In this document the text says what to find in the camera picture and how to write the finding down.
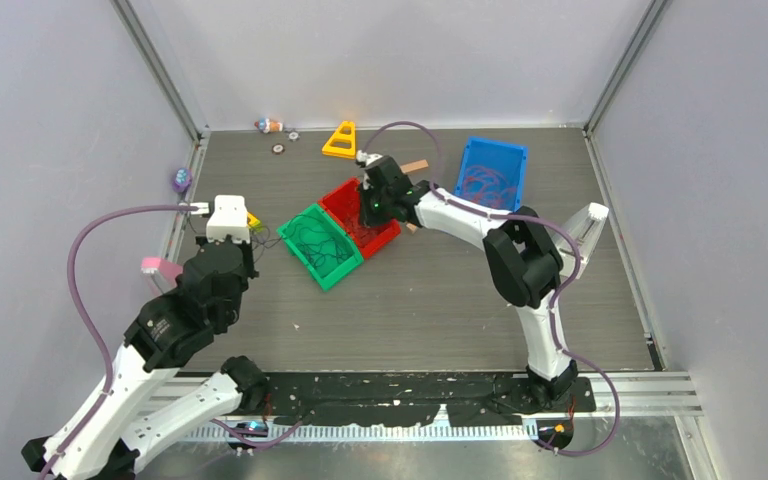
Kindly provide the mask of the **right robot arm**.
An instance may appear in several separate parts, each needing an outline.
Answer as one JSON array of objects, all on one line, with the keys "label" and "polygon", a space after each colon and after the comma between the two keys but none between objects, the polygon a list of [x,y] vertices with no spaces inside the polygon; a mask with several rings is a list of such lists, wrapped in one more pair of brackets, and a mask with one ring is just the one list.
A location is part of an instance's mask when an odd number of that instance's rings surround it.
[{"label": "right robot arm", "polygon": [[363,171],[361,223],[390,220],[444,232],[479,248],[497,293],[515,308],[527,345],[531,397],[556,410],[571,395],[578,366],[568,352],[558,313],[563,259],[545,221],[522,207],[515,212],[463,200],[435,184],[412,182],[390,156],[357,154]]}]

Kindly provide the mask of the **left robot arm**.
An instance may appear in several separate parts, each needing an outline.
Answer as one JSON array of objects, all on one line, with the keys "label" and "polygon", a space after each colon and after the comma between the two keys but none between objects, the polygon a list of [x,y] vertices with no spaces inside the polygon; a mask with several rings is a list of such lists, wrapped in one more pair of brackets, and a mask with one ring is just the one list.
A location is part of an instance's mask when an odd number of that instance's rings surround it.
[{"label": "left robot arm", "polygon": [[124,335],[112,377],[55,434],[29,440],[31,471],[57,479],[119,479],[209,420],[235,410],[258,412],[266,375],[245,356],[227,359],[193,392],[150,415],[152,395],[239,318],[243,293],[258,275],[250,242],[201,240],[173,289],[147,302]]}]

